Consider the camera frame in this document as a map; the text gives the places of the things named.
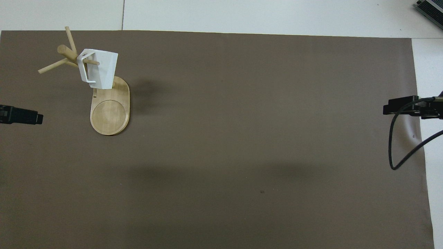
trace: white tile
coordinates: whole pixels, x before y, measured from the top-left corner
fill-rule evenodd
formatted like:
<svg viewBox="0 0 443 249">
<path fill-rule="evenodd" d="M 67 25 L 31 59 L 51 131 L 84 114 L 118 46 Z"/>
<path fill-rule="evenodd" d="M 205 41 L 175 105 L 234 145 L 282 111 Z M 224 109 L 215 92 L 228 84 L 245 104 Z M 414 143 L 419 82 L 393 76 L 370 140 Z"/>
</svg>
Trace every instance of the white tile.
<svg viewBox="0 0 443 249">
<path fill-rule="evenodd" d="M 126 0 L 123 29 L 443 38 L 414 0 Z"/>
<path fill-rule="evenodd" d="M 443 91 L 443 39 L 413 39 L 417 91 L 420 97 L 438 96 Z M 421 120 L 422 139 L 443 130 L 443 120 Z M 443 136 L 424 146 L 426 178 L 431 208 L 434 243 L 443 249 Z"/>
<path fill-rule="evenodd" d="M 0 30 L 119 30 L 123 0 L 3 0 Z"/>
</svg>

